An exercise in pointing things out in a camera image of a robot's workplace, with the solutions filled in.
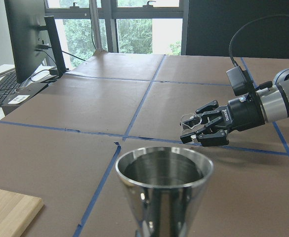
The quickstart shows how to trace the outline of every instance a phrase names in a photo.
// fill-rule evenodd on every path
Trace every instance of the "paper tag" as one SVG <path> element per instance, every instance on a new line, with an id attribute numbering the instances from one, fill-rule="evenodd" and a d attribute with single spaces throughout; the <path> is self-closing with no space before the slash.
<path id="1" fill-rule="evenodd" d="M 26 100 L 30 95 L 17 95 L 12 101 L 9 101 L 8 104 L 15 105 Z"/>

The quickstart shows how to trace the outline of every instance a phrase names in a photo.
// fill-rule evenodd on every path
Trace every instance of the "tree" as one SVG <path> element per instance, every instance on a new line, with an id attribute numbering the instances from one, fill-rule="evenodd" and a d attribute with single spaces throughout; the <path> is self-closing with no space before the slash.
<path id="1" fill-rule="evenodd" d="M 64 19 L 64 28 L 69 52 L 79 58 L 88 59 L 95 51 L 91 41 L 90 20 Z M 71 57 L 72 66 L 76 67 L 81 60 Z"/>
<path id="2" fill-rule="evenodd" d="M 172 55 L 180 55 L 181 52 L 181 41 L 176 41 L 175 43 L 171 43 L 169 45 L 170 49 L 172 50 Z"/>
<path id="3" fill-rule="evenodd" d="M 117 31 L 119 52 L 152 53 L 151 19 L 119 19 Z"/>

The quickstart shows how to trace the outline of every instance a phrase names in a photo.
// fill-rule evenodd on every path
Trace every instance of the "black keyboard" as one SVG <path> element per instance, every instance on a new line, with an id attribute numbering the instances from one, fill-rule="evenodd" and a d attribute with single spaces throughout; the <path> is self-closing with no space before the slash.
<path id="1" fill-rule="evenodd" d="M 0 80 L 0 107 L 3 105 L 3 101 L 15 92 L 15 89 L 21 86 L 17 83 L 16 72 L 11 72 Z"/>

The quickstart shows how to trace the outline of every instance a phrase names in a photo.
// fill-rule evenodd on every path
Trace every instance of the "table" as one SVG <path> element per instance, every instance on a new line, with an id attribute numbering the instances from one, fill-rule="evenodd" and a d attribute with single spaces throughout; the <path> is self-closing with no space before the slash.
<path id="1" fill-rule="evenodd" d="M 289 60 L 238 58 L 257 83 Z M 235 98 L 227 57 L 98 53 L 0 122 L 0 189 L 43 198 L 23 237 L 134 236 L 113 168 L 148 146 L 207 155 L 214 174 L 189 237 L 289 236 L 289 118 L 204 148 L 180 142 L 180 117 Z"/>

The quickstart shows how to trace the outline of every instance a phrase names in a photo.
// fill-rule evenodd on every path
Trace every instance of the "wooden cutting board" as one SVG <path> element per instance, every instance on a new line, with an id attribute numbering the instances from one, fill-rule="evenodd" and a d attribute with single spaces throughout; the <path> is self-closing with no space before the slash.
<path id="1" fill-rule="evenodd" d="M 43 201 L 0 189 L 0 237 L 19 237 L 30 224 Z"/>

